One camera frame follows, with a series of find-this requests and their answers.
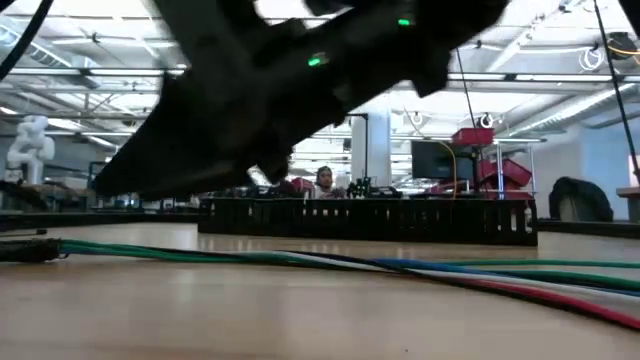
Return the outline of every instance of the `computer monitor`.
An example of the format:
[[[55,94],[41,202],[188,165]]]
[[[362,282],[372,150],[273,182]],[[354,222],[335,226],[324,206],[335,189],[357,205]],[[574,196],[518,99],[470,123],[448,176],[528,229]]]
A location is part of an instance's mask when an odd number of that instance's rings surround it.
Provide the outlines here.
[[[473,180],[472,148],[447,144],[456,156],[456,179]],[[433,141],[411,142],[411,168],[414,179],[453,179],[453,158],[445,145]]]

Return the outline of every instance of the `white column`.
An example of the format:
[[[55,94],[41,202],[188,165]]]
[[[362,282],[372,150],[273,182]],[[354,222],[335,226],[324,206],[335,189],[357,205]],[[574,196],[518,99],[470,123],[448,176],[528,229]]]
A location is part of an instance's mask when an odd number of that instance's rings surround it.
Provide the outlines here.
[[[391,185],[391,113],[386,95],[352,113],[366,113],[369,119],[351,120],[351,181],[362,178],[366,171],[373,186]]]

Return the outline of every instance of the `person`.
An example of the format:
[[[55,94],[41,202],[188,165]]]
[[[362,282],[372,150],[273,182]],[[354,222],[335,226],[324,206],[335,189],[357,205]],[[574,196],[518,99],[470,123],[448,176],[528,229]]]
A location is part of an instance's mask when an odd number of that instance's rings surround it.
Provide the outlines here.
[[[333,171],[328,166],[323,166],[316,173],[316,199],[343,199],[346,192],[343,188],[333,187]]]

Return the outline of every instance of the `yellow cable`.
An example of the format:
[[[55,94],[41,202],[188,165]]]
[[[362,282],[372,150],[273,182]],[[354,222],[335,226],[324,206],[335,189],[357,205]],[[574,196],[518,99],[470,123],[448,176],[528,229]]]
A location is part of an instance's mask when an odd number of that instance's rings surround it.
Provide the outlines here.
[[[404,112],[409,117],[409,122],[411,123],[411,126],[413,126],[413,128],[416,130],[418,135],[420,135],[420,136],[422,136],[422,138],[426,139],[426,137],[424,135],[422,135],[422,132],[420,131],[420,129],[418,129],[416,124],[413,123],[413,119],[411,119],[411,115],[407,111],[407,108],[404,108]],[[436,143],[444,146],[447,150],[449,150],[449,153],[451,154],[451,158],[453,159],[453,197],[451,198],[451,200],[455,200],[456,199],[456,195],[458,194],[458,173],[457,173],[458,169],[456,168],[456,162],[457,162],[456,161],[456,154],[453,152],[453,149],[451,149],[451,147],[449,145],[445,144],[442,141],[431,141],[431,142],[436,142]]]
[[[633,60],[636,62],[636,64],[640,65],[640,60],[638,60],[638,57],[636,55],[640,55],[640,51],[626,51],[626,50],[621,50],[618,48],[614,48],[611,45],[607,46],[609,48],[609,50],[618,53],[618,54],[622,54],[622,55],[633,55]]]

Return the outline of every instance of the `black plastic barrier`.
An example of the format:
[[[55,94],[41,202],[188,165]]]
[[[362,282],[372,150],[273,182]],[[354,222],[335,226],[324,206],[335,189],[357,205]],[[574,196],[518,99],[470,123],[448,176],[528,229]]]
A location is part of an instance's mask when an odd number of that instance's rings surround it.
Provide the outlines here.
[[[531,200],[212,199],[198,231],[320,239],[537,246]]]

